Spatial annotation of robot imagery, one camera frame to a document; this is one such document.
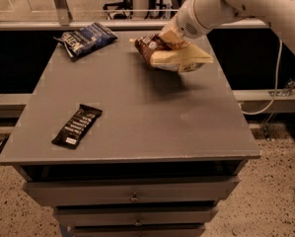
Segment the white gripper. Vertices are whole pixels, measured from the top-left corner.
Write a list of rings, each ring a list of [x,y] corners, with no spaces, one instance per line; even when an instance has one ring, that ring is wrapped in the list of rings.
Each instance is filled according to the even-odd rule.
[[[194,5],[195,0],[186,0],[174,19],[178,32],[189,39],[197,39],[209,33],[196,18]],[[159,38],[170,49],[181,49],[190,45],[189,41],[183,40],[173,30],[161,31]]]

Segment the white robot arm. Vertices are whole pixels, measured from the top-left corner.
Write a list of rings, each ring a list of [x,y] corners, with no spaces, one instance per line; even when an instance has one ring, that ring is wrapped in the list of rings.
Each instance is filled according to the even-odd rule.
[[[176,46],[247,17],[263,21],[295,55],[295,0],[185,0],[160,38]]]

